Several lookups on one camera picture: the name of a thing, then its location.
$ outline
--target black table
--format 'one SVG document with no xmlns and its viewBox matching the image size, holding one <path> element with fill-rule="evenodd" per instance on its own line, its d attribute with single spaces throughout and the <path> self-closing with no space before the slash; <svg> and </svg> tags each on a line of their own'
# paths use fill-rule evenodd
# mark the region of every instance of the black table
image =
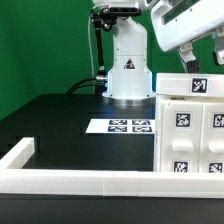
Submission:
<svg viewBox="0 0 224 224">
<path fill-rule="evenodd" d="M 42 95 L 0 122 L 0 156 L 22 137 L 37 151 L 24 169 L 152 171 L 153 135 L 86 134 L 92 118 L 154 119 L 94 95 Z M 217 199 L 0 194 L 0 223 L 223 223 Z"/>
</svg>

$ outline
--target robot end effector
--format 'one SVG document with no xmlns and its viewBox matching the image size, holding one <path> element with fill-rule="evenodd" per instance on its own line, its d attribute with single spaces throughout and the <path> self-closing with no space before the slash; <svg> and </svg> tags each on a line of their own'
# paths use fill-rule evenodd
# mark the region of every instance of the robot end effector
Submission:
<svg viewBox="0 0 224 224">
<path fill-rule="evenodd" d="M 177 48 L 187 73 L 200 67 L 192 42 L 209 34 L 215 39 L 215 64 L 224 65 L 223 0 L 160 0 L 151 17 L 159 46 L 164 52 Z"/>
</svg>

